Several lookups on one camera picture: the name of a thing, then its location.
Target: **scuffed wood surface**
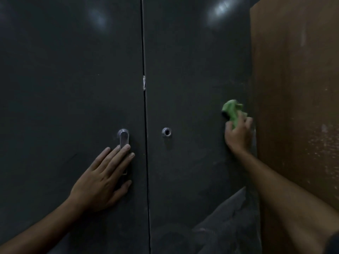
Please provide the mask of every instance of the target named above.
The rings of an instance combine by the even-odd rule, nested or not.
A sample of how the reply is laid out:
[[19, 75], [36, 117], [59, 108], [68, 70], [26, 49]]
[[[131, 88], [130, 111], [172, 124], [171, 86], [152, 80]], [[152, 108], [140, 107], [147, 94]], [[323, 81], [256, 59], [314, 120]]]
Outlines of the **scuffed wood surface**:
[[[251, 31], [258, 157], [339, 210], [339, 0], [261, 0]], [[264, 253], [295, 252], [262, 221]]]

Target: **person's right hand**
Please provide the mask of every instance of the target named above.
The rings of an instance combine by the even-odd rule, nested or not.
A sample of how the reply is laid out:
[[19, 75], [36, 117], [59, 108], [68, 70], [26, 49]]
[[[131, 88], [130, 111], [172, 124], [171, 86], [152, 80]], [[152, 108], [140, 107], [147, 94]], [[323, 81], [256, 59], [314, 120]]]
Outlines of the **person's right hand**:
[[246, 151], [250, 147], [252, 142], [252, 122], [251, 117], [244, 119], [241, 111], [238, 111], [238, 124], [235, 129], [232, 129], [233, 123], [231, 121], [226, 122], [225, 142], [234, 154]]
[[84, 212], [99, 211], [120, 200], [132, 183], [128, 180], [113, 191], [118, 179], [134, 158], [134, 153], [128, 154], [129, 149], [130, 145], [125, 145], [122, 149], [118, 145], [112, 151], [109, 147], [104, 149], [75, 183], [67, 201]]

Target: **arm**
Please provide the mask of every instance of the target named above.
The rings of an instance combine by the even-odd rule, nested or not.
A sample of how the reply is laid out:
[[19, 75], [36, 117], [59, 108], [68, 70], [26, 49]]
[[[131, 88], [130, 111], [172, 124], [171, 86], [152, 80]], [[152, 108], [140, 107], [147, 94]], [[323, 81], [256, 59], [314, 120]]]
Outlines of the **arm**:
[[68, 199], [41, 221], [0, 246], [1, 254], [48, 252], [70, 230], [85, 211], [99, 211], [114, 205], [127, 193], [131, 181], [113, 189], [134, 154], [125, 145], [106, 148], [75, 183]]
[[248, 171], [262, 200], [277, 214], [293, 243], [305, 254], [324, 252], [328, 239], [339, 230], [335, 209], [279, 175], [247, 151], [252, 118], [239, 113], [238, 126], [227, 122], [225, 141]]

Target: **cleaning cloth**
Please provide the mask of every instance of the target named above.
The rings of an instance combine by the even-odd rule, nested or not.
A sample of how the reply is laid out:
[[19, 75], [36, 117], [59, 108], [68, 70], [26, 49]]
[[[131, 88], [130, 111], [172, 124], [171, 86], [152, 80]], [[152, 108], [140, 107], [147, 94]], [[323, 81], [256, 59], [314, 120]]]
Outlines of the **cleaning cloth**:
[[238, 110], [243, 113], [244, 117], [247, 117], [247, 113], [242, 111], [242, 104], [238, 103], [237, 100], [230, 100], [226, 102], [221, 110], [230, 117], [230, 121], [233, 122], [233, 129], [238, 124]]

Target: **metal door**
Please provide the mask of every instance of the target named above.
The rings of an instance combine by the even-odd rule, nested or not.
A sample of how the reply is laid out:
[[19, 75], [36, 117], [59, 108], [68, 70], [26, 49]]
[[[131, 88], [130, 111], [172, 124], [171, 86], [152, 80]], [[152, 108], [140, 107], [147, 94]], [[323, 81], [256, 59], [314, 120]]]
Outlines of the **metal door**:
[[144, 0], [143, 14], [151, 252], [259, 253], [256, 192], [221, 115], [230, 99], [250, 110], [249, 0]]
[[43, 218], [121, 128], [129, 193], [53, 253], [149, 253], [140, 0], [0, 0], [0, 243]]

